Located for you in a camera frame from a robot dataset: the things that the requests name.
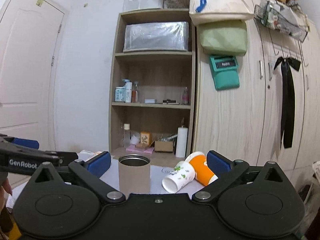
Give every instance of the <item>wardrobe door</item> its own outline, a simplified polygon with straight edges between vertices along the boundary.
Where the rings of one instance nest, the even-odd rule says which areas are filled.
[[[305,73],[305,112],[300,150],[295,168],[320,161],[320,39],[314,23],[302,43]]]
[[[267,161],[272,160],[277,162],[282,170],[290,171],[295,166],[302,134],[304,113],[303,69],[302,65],[299,71],[291,68],[295,90],[295,120],[292,147],[285,149],[283,143],[281,145],[280,135],[283,88],[281,65],[275,70],[274,67],[279,57],[293,57],[302,61],[299,42],[261,24],[259,24],[259,29],[266,70],[266,109],[257,165],[263,166]]]
[[[198,39],[198,110],[195,150],[215,150],[230,160],[243,159],[256,165],[265,110],[265,72],[260,35],[249,20],[248,51],[237,57],[240,87],[217,91]]]

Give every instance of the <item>green pouch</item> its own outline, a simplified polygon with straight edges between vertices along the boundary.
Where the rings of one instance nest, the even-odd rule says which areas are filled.
[[[244,21],[200,24],[197,29],[207,55],[243,56],[248,50],[247,25]]]

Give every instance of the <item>shelf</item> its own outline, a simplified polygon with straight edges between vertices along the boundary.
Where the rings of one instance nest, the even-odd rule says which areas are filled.
[[[123,62],[192,60],[191,51],[135,51],[116,53],[115,57]]]
[[[121,13],[122,19],[129,24],[149,22],[180,22],[191,24],[189,9],[146,9]]]
[[[110,151],[111,155],[114,155],[114,159],[119,159],[119,157],[128,155],[128,154],[137,154],[137,153],[130,153],[125,150],[125,148],[121,147],[116,150]],[[163,166],[163,167],[170,167],[174,168],[178,162],[184,161],[185,158],[176,158],[173,153],[165,153],[165,152],[153,152],[152,154],[144,154],[141,155],[146,156],[150,159],[151,165],[155,166]]]
[[[112,106],[134,106],[134,107],[152,107],[152,108],[171,108],[171,109],[191,109],[189,105],[163,105],[163,104],[143,104],[143,103],[123,103],[112,102]]]

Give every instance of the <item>white door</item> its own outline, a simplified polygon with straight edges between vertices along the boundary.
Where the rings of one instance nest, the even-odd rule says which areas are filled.
[[[294,57],[302,62],[299,42],[285,34],[278,33],[259,24],[263,44],[266,71],[266,110],[263,125],[261,148],[257,165],[276,161],[284,171],[294,168],[302,133],[304,112],[304,83],[302,64],[300,71],[291,68],[295,90],[295,120],[292,148],[280,149],[280,124],[282,115],[282,74],[279,65],[274,70],[279,57]]]
[[[245,0],[252,6],[251,0]],[[256,165],[265,109],[262,44],[254,20],[247,21],[248,51],[237,57],[240,87],[217,91],[208,64],[198,42],[200,68],[199,110],[195,149],[207,153],[215,150],[230,160],[243,159]]]
[[[310,32],[302,43],[305,73],[305,113],[300,150],[295,168],[320,161],[320,39],[309,21]]]
[[[43,150],[49,150],[49,83],[63,16],[43,0],[11,0],[0,18],[0,133],[37,140]]]

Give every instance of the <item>plastic bottle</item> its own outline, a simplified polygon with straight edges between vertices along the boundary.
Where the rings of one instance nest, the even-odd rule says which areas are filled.
[[[187,87],[184,88],[183,94],[182,94],[182,104],[188,105],[189,104],[189,90]]]
[[[139,82],[135,81],[134,86],[132,88],[132,98],[131,98],[132,103],[138,102],[138,89],[139,89]]]
[[[130,124],[124,124],[124,139],[123,139],[124,148],[128,148],[130,146]]]
[[[125,102],[131,103],[132,96],[132,82],[127,82],[125,84]]]

